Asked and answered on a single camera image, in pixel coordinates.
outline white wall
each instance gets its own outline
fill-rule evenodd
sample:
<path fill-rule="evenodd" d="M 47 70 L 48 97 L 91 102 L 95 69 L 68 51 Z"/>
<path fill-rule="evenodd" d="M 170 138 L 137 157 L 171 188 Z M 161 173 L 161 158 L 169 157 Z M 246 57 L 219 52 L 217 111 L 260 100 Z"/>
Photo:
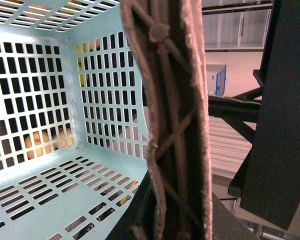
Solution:
<path fill-rule="evenodd" d="M 233 97 L 259 88 L 253 76 L 260 69 L 262 52 L 206 52 L 207 64 L 226 64 L 224 97 Z"/>

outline basket bottom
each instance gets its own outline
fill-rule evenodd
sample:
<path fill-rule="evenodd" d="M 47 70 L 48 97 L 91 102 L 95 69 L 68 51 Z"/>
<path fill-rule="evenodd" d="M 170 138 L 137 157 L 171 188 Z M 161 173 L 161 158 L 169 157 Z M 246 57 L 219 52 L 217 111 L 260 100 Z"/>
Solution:
<path fill-rule="evenodd" d="M 39 167 L 17 166 L 19 175 L 1 180 L 0 239 L 105 239 L 147 166 L 140 158 L 106 149 L 97 153 L 73 148 Z"/>

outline yellow object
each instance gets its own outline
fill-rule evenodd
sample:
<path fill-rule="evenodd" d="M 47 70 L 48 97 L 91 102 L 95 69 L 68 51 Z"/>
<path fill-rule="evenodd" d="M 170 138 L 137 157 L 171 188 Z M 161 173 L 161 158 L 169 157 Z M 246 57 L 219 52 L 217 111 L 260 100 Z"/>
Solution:
<path fill-rule="evenodd" d="M 129 189 L 131 189 L 136 184 L 137 184 L 137 181 L 133 181 L 133 183 L 131 184 L 131 186 L 129 187 Z M 128 197 L 128 195 L 121 199 L 121 201 L 120 201 L 120 205 L 121 206 L 127 201 L 127 197 Z"/>

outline plastic basket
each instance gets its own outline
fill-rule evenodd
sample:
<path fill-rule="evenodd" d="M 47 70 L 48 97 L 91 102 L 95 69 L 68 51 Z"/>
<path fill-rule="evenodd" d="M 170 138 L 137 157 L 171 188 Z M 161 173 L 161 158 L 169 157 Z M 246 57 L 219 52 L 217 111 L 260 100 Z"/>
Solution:
<path fill-rule="evenodd" d="M 147 170 L 116 0 L 0 0 L 0 239 L 105 239 Z"/>

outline metal shelving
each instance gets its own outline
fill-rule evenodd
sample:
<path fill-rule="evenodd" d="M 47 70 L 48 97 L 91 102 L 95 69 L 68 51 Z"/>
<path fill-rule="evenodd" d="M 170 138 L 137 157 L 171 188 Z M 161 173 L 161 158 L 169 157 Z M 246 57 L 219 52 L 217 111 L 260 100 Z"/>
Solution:
<path fill-rule="evenodd" d="M 205 49 L 263 50 L 271 6 L 270 1 L 202 1 Z"/>

